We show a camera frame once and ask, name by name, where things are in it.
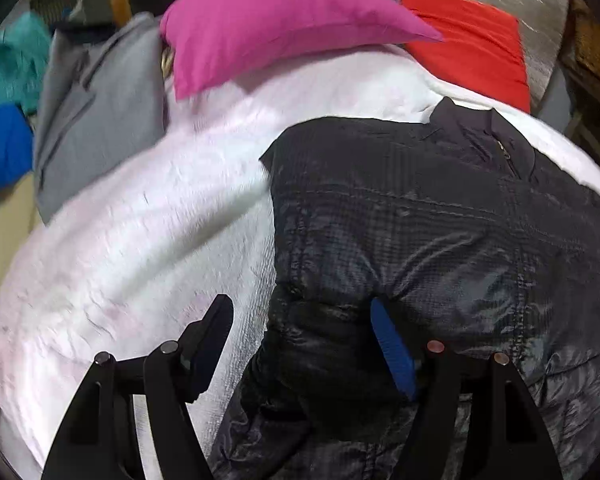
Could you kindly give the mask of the black quilted puffer jacket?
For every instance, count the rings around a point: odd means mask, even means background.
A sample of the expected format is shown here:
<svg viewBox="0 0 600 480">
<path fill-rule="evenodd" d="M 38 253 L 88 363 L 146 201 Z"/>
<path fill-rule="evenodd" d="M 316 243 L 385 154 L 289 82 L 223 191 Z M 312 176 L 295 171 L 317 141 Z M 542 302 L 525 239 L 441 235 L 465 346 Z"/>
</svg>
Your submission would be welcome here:
<svg viewBox="0 0 600 480">
<path fill-rule="evenodd" d="M 325 117 L 262 156 L 276 283 L 212 445 L 218 479 L 393 479 L 415 404 L 370 325 L 504 352 L 561 479 L 600 479 L 600 196 L 494 110 Z"/>
</svg>

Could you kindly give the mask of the white bed blanket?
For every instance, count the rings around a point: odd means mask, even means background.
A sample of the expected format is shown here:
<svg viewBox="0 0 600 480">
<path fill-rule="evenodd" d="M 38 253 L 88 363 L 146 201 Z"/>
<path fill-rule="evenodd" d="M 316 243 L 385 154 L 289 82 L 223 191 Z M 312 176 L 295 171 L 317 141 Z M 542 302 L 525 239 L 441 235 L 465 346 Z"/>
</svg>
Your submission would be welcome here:
<svg viewBox="0 0 600 480">
<path fill-rule="evenodd" d="M 565 136 L 432 76 L 397 48 L 302 56 L 185 101 L 169 98 L 166 135 L 37 226 L 4 278 L 0 451 L 15 471 L 42 474 L 97 352 L 143 356 L 223 293 L 234 301 L 235 324 L 210 389 L 189 411 L 209 451 L 262 339 L 273 289 L 273 208 L 261 155 L 298 122 L 424 122 L 446 98 L 496 110 L 600 196 L 600 167 Z"/>
</svg>

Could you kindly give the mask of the blue jacket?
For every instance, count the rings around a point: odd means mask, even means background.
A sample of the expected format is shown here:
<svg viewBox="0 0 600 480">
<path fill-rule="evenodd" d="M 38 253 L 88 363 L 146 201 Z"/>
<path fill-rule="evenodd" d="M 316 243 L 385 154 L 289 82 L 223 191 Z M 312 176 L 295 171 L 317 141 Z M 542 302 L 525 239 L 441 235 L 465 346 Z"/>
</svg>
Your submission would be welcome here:
<svg viewBox="0 0 600 480">
<path fill-rule="evenodd" d="M 0 191 L 32 170 L 33 132 L 16 104 L 0 105 Z"/>
</svg>

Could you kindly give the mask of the grey garment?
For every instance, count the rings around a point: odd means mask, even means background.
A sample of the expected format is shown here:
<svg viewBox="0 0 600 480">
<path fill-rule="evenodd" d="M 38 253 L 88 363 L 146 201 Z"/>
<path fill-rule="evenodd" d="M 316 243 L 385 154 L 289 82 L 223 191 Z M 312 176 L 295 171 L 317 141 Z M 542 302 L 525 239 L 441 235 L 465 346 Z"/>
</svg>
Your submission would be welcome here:
<svg viewBox="0 0 600 480">
<path fill-rule="evenodd" d="M 159 22 L 148 13 L 96 44 L 56 30 L 34 130 L 34 192 L 43 222 L 164 136 L 162 48 Z"/>
</svg>

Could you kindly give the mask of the teal shirt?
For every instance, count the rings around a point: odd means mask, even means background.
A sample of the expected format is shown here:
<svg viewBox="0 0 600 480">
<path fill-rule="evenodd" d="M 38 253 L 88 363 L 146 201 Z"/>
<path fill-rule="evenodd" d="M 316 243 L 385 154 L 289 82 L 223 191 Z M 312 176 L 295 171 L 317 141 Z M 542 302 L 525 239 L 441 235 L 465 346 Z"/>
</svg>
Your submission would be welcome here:
<svg viewBox="0 0 600 480">
<path fill-rule="evenodd" d="M 33 12 L 0 31 L 0 105 L 17 104 L 27 115 L 36 112 L 51 42 L 47 26 Z"/>
</svg>

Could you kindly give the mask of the red pillow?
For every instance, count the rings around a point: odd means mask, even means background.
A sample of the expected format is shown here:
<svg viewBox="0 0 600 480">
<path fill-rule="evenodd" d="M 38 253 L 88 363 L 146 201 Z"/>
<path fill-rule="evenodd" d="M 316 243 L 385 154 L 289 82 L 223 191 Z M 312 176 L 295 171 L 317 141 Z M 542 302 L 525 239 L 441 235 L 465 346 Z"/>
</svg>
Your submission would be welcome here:
<svg viewBox="0 0 600 480">
<path fill-rule="evenodd" d="M 400 0 L 441 32 L 411 41 L 407 52 L 429 73 L 529 113 L 531 96 L 518 20 L 475 0 Z"/>
</svg>

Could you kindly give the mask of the magenta pillow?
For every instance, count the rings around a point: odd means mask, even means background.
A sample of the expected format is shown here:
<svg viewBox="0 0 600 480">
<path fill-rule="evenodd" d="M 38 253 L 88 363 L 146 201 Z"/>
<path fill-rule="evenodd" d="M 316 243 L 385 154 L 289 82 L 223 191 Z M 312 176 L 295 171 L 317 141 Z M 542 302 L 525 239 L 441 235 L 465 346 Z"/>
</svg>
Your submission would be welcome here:
<svg viewBox="0 0 600 480">
<path fill-rule="evenodd" d="M 180 100 L 283 58 L 442 38 L 394 0 L 176 0 L 160 29 Z"/>
</svg>

